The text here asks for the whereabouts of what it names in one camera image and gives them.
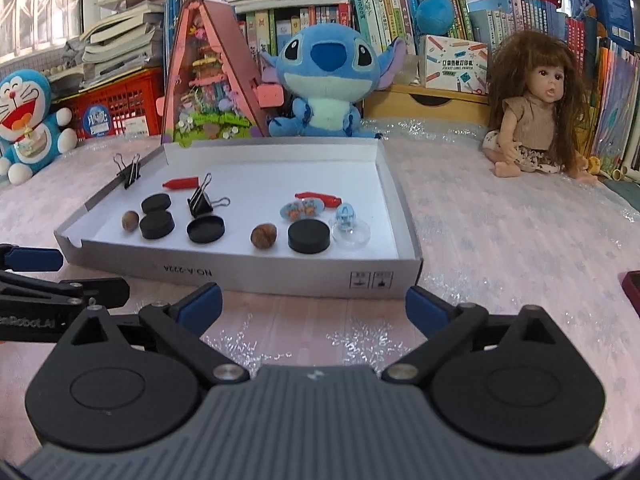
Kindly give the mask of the pink triangular diorama house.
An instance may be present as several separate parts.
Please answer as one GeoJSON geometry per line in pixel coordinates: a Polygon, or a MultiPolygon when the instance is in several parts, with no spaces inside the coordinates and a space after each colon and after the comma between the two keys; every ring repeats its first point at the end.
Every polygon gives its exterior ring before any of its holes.
{"type": "Polygon", "coordinates": [[[264,138],[284,101],[280,84],[265,82],[229,3],[186,0],[175,28],[160,142],[264,138]]]}

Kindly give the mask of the red crayon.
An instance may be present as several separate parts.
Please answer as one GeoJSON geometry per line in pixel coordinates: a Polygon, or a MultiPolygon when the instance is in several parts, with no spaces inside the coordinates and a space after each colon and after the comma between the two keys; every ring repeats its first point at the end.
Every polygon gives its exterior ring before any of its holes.
{"type": "Polygon", "coordinates": [[[330,194],[322,194],[318,192],[301,192],[296,193],[295,197],[299,200],[320,200],[320,202],[326,207],[330,209],[335,209],[341,205],[342,200],[334,195],[330,194]]]}
{"type": "Polygon", "coordinates": [[[163,183],[163,188],[167,188],[171,191],[195,190],[199,186],[199,177],[175,178],[163,183]]]}

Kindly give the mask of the red plastic crate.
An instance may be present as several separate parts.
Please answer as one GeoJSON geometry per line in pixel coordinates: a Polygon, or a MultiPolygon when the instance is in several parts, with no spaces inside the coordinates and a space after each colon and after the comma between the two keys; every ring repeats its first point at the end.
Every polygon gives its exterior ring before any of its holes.
{"type": "Polygon", "coordinates": [[[80,140],[104,136],[158,136],[162,118],[156,102],[164,96],[164,73],[149,68],[58,99],[52,108],[72,112],[70,128],[80,140]]]}

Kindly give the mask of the Stitch blue plush toy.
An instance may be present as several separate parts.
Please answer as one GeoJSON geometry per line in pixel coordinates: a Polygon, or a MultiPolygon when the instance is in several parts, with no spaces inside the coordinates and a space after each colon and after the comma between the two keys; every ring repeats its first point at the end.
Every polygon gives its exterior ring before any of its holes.
{"type": "Polygon", "coordinates": [[[389,87],[400,72],[407,45],[395,38],[376,53],[360,32],[337,23],[306,27],[279,54],[262,54],[262,80],[277,82],[294,96],[290,117],[273,117],[270,136],[339,136],[377,139],[360,127],[356,105],[389,87]]]}

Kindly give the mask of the black binder clip in tray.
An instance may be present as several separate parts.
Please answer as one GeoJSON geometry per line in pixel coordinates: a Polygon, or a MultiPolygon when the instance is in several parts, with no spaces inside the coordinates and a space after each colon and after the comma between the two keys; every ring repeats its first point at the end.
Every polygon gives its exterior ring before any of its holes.
{"type": "Polygon", "coordinates": [[[228,207],[231,204],[229,197],[224,196],[219,200],[211,200],[207,194],[207,188],[213,181],[213,175],[208,172],[203,181],[196,186],[192,196],[186,201],[193,218],[212,214],[216,207],[228,207]]]}

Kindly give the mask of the long-haired baby doll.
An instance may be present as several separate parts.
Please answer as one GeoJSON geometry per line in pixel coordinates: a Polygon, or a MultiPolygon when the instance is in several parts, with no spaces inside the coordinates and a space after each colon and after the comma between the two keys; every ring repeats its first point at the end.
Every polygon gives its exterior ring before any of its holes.
{"type": "Polygon", "coordinates": [[[576,127],[588,107],[575,55],[563,41],[534,30],[517,32],[503,41],[488,78],[482,151],[496,177],[540,172],[597,182],[578,152],[576,127]]]}

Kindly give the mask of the small brown nut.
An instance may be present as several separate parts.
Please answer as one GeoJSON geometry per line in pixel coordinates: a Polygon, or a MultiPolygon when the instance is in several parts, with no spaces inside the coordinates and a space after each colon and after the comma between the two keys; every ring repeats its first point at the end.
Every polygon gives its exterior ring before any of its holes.
{"type": "Polygon", "coordinates": [[[138,228],[139,222],[140,217],[137,211],[128,210],[122,215],[122,229],[126,232],[134,232],[138,228]]]}

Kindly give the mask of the stack of books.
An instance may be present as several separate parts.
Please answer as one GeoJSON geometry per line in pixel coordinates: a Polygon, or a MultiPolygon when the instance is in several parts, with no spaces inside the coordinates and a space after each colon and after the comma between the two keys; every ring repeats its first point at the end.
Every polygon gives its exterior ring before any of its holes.
{"type": "Polygon", "coordinates": [[[68,40],[62,64],[44,72],[57,99],[163,62],[179,0],[98,0],[98,5],[107,16],[68,40]]]}

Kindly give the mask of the white patterned cardboard box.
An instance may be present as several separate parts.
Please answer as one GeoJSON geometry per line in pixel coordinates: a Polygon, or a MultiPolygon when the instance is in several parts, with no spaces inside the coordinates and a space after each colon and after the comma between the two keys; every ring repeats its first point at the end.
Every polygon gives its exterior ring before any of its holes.
{"type": "Polygon", "coordinates": [[[481,42],[425,35],[419,47],[419,74],[424,88],[487,93],[488,49],[481,42]]]}

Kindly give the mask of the brown walnut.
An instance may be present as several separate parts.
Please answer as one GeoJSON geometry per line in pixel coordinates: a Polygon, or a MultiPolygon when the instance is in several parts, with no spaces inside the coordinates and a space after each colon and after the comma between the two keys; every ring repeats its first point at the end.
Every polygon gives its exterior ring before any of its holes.
{"type": "Polygon", "coordinates": [[[271,248],[278,237],[277,227],[272,223],[261,223],[250,233],[250,241],[260,250],[271,248]]]}

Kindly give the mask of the colourful flat figure charm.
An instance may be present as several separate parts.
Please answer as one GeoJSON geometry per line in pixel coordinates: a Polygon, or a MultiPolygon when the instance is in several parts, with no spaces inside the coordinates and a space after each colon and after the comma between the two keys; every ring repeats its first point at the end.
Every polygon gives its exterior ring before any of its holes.
{"type": "Polygon", "coordinates": [[[291,222],[303,219],[316,218],[324,211],[324,203],[320,198],[301,198],[287,203],[280,209],[280,216],[291,222]]]}

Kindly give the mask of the dark red phone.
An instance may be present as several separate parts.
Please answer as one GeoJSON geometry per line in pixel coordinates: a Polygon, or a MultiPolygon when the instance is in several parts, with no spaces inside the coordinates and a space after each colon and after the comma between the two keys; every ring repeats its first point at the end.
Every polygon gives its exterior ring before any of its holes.
{"type": "Polygon", "coordinates": [[[629,271],[621,275],[620,287],[636,313],[640,315],[640,271],[629,271]]]}

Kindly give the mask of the black binder clip on tray edge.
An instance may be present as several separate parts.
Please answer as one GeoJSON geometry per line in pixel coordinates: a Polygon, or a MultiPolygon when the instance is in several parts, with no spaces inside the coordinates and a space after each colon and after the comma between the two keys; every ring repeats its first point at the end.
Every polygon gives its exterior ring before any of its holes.
{"type": "Polygon", "coordinates": [[[135,154],[130,162],[125,162],[122,153],[116,153],[113,156],[113,160],[118,168],[116,177],[124,186],[124,189],[128,190],[128,188],[130,188],[131,185],[135,184],[140,178],[141,156],[139,154],[135,154]]]}

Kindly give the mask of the black round cap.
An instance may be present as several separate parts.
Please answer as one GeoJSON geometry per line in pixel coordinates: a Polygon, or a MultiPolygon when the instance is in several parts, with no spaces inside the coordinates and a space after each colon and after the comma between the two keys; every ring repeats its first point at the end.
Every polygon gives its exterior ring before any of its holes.
{"type": "Polygon", "coordinates": [[[156,193],[145,197],[141,203],[141,209],[144,214],[152,214],[152,212],[164,211],[171,206],[171,198],[166,193],[156,193]]]}

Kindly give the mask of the white cardboard tray box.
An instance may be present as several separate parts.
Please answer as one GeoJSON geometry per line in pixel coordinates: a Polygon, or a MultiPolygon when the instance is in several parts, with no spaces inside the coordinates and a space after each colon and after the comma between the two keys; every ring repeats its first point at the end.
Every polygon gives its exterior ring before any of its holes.
{"type": "Polygon", "coordinates": [[[113,179],[55,231],[66,260],[75,266],[133,278],[198,286],[208,281],[255,294],[396,299],[416,284],[423,266],[404,191],[387,162],[382,141],[357,138],[261,138],[198,141],[183,148],[164,144],[142,158],[140,178],[128,188],[113,179]],[[213,200],[226,232],[216,242],[195,244],[188,193],[172,193],[175,229],[159,240],[122,229],[122,215],[140,208],[173,178],[213,181],[213,200]],[[302,255],[288,247],[288,224],[280,209],[296,193],[318,192],[350,203],[367,222],[366,247],[347,249],[331,240],[324,252],[302,255]],[[261,223],[278,237],[257,249],[250,233],[261,223]]]}

